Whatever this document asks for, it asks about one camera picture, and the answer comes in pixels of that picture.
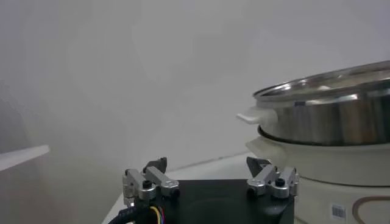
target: screw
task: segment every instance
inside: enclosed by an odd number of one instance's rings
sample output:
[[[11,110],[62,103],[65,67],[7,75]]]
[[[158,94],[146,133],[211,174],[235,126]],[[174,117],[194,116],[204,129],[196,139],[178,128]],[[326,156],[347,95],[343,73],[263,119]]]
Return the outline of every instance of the screw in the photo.
[[[143,189],[149,189],[152,187],[152,182],[150,180],[144,180],[142,182],[142,188]]]

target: black cable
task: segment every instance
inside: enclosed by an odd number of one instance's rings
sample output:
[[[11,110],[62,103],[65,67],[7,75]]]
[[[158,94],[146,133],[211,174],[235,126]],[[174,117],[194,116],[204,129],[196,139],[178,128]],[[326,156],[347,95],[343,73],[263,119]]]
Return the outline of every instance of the black cable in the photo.
[[[120,210],[118,215],[113,220],[111,220],[111,222],[109,222],[108,224],[125,224],[125,223],[135,221],[138,215],[143,211],[145,211],[144,208],[136,209],[136,207],[130,207],[130,208]]]

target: gray wall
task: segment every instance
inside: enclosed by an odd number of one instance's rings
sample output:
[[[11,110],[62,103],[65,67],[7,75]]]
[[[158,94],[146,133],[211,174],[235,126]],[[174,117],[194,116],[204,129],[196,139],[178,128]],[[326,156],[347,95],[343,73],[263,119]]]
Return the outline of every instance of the gray wall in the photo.
[[[390,58],[385,0],[0,0],[2,223],[98,223],[120,173],[245,150],[252,92]]]

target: white plastic handle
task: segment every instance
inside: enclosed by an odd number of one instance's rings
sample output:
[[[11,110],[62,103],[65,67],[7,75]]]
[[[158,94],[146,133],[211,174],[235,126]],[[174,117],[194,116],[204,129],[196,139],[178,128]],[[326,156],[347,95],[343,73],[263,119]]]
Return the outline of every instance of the white plastic handle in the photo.
[[[274,124],[278,121],[278,116],[274,110],[259,107],[250,107],[236,116],[247,124]]]

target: colored wire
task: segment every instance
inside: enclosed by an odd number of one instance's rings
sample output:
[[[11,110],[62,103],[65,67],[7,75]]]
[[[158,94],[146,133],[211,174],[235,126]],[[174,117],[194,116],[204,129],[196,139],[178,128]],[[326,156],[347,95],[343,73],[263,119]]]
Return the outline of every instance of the colored wire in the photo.
[[[155,207],[155,206],[151,206],[151,210],[153,210],[154,212],[156,212],[156,215],[157,215],[157,224],[161,224],[161,215],[160,215],[160,212],[158,211],[158,209]]]
[[[158,207],[158,210],[160,210],[161,217],[162,217],[162,223],[165,224],[165,215],[164,215],[164,210],[161,207]]]

